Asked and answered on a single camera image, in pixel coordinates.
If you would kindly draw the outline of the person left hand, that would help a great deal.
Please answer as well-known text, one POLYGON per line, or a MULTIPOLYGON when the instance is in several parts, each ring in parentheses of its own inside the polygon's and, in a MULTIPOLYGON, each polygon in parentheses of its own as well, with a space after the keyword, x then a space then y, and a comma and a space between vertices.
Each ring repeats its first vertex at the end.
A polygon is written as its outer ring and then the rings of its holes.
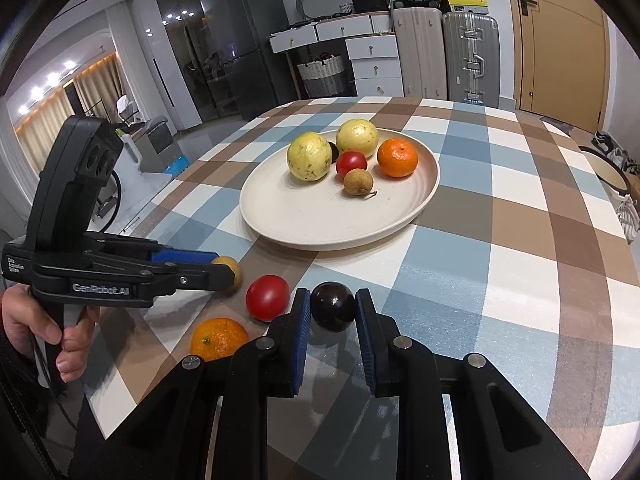
POLYGON ((30 356, 30 336, 47 344, 60 344, 61 353, 55 366, 63 382, 81 378, 87 367, 94 328, 99 321, 99 307, 85 307, 75 326, 61 330, 44 312, 29 288, 23 284, 9 287, 1 299, 2 324, 12 346, 24 356, 30 356))

